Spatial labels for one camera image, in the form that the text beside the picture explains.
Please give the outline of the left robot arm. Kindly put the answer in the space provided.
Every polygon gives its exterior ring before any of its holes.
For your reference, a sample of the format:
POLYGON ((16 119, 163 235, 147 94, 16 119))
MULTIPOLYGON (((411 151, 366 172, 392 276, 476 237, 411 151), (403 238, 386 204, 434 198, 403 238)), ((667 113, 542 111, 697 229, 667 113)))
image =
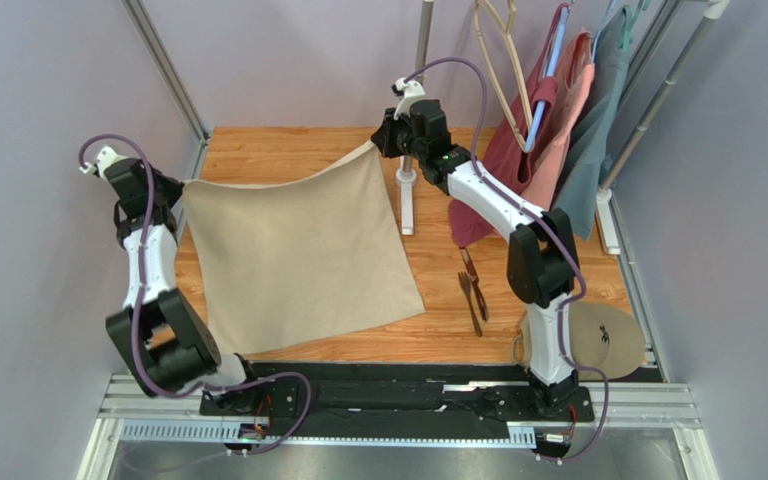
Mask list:
POLYGON ((243 357, 220 352, 176 285, 172 209, 182 182, 113 152, 98 169, 118 196, 113 222, 129 264, 127 295, 121 311, 106 319, 106 331, 139 387, 149 397, 172 398, 195 389, 221 393, 253 380, 243 357))

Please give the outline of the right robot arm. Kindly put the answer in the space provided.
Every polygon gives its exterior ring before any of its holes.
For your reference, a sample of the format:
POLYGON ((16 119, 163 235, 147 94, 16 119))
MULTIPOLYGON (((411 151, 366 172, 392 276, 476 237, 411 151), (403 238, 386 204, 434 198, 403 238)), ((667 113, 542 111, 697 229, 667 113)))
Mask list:
POLYGON ((437 100, 420 100, 405 113, 387 109, 371 140, 386 158, 415 158, 430 184, 469 206, 505 237, 507 280, 527 306, 527 381, 533 402, 544 411, 562 408, 579 386, 568 320, 581 271, 568 216, 520 198, 474 153, 453 143, 437 100))

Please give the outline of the beige cloth napkin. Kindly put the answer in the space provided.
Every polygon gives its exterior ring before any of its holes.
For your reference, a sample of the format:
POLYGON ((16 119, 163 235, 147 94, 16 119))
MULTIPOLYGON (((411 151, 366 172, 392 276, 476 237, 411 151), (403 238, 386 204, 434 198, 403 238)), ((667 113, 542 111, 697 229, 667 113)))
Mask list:
POLYGON ((377 148, 278 185, 188 182, 208 326, 225 353, 254 354, 424 312, 377 148))

